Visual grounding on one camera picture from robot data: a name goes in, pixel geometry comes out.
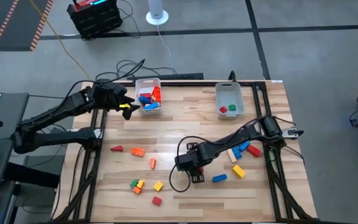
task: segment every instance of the black desk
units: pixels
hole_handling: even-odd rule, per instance
[[[0,97],[0,121],[4,123],[0,128],[0,139],[9,138],[16,128],[16,124],[22,120],[29,94],[10,93]],[[5,167],[12,152],[12,141],[7,139],[0,141],[0,183],[4,177]],[[14,182],[4,182],[0,185],[0,223],[4,223],[7,209],[11,203],[15,189]]]

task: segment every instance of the wooden tabletop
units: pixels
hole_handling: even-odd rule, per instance
[[[290,107],[283,83],[266,82],[272,113],[279,118],[291,120]],[[236,164],[246,176],[238,179],[232,172],[232,164],[224,152],[204,167],[206,181],[192,184],[185,193],[173,191],[168,182],[174,165],[177,144],[185,136],[201,136],[217,140],[233,133],[239,126],[256,118],[254,98],[250,87],[242,87],[245,115],[232,121],[219,120],[216,114],[215,89],[213,86],[162,88],[163,113],[160,116],[141,116],[139,112],[125,121],[121,113],[110,111],[106,125],[98,181],[92,209],[92,222],[252,222],[275,221],[272,199],[263,154],[255,158],[248,152]],[[135,97],[129,87],[127,96]],[[74,119],[73,128],[90,125],[91,115],[83,114]],[[279,122],[281,128],[289,128]],[[183,142],[180,154],[186,152]],[[298,141],[287,141],[298,152]],[[261,143],[252,145],[262,150]],[[122,145],[124,152],[111,152],[111,147]],[[133,147],[145,149],[144,157],[131,154]],[[70,144],[62,170],[62,193],[56,215],[68,203],[73,169],[79,144]],[[81,173],[81,153],[75,176],[75,187]],[[150,158],[157,160],[155,170],[149,166]],[[288,189],[298,203],[311,216],[316,216],[308,178],[302,160],[291,152],[282,150],[282,161]],[[227,180],[212,183],[215,175],[226,174]],[[134,179],[145,180],[142,193],[136,195],[129,184]],[[163,189],[153,188],[157,181]],[[173,185],[184,189],[188,183],[184,172],[173,173]],[[160,207],[152,204],[154,196],[162,199]],[[282,215],[285,216],[281,193],[278,194]]]

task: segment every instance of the blue lego brick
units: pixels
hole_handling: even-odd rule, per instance
[[[158,103],[157,102],[154,102],[151,105],[148,105],[148,106],[144,107],[145,110],[151,110],[151,109],[156,109],[156,108],[158,108]]]
[[[151,104],[152,100],[150,98],[141,96],[141,97],[139,97],[139,102],[141,102],[143,104]]]
[[[240,145],[239,145],[239,147],[240,147],[240,152],[244,152],[245,150],[247,150],[248,147],[249,147],[249,145],[250,145],[250,142],[249,142],[249,141],[240,144]]]
[[[226,174],[221,174],[221,175],[217,175],[215,177],[212,178],[212,182],[216,183],[222,180],[226,180],[227,179],[227,175]]]
[[[234,153],[234,156],[236,157],[236,159],[242,158],[240,149],[238,147],[233,147],[232,150],[233,150],[233,153]]]

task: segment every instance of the concrete floor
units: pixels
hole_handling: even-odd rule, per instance
[[[59,34],[77,34],[65,12],[69,2],[55,1],[48,17]],[[144,19],[147,1],[129,2],[139,29],[155,30]],[[250,28],[244,0],[164,3],[170,20],[161,30]],[[358,25],[358,1],[253,0],[252,4],[258,27]],[[119,5],[129,10],[124,2]],[[134,32],[133,21],[126,19],[122,30]],[[52,33],[45,28],[42,34]],[[230,70],[235,70],[238,79],[264,78],[251,33],[163,38],[178,73],[203,72],[205,79],[215,79],[227,78]],[[348,122],[357,109],[358,30],[271,32],[261,33],[260,38],[271,79],[284,81],[293,118],[305,130],[300,145],[319,218],[358,223],[358,129]],[[145,58],[150,67],[169,66],[168,53],[158,36],[65,40],[64,44],[92,77],[114,71],[122,59]],[[0,52],[0,91],[64,96],[75,81],[85,78],[56,40],[40,41],[35,52]],[[33,98],[25,116],[57,103]],[[62,125],[69,128],[71,123],[68,119]],[[55,150],[38,150],[32,155],[54,154]],[[19,211],[16,223],[47,219],[48,215]]]

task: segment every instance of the plastic bin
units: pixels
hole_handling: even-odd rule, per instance
[[[142,103],[139,102],[139,97],[141,93],[152,93],[154,87],[160,87],[161,83],[159,78],[148,78],[148,79],[140,79],[136,80],[135,83],[135,104],[141,105]],[[151,109],[151,110],[143,110],[143,108],[139,108],[139,113],[141,115],[153,115],[153,114],[160,114],[162,112],[162,89],[161,89],[161,105],[159,108]]]
[[[215,85],[216,111],[219,119],[236,119],[244,114],[241,86],[236,82],[217,83]],[[229,111],[229,105],[235,105],[235,111]],[[222,113],[219,109],[225,106],[227,111]]]

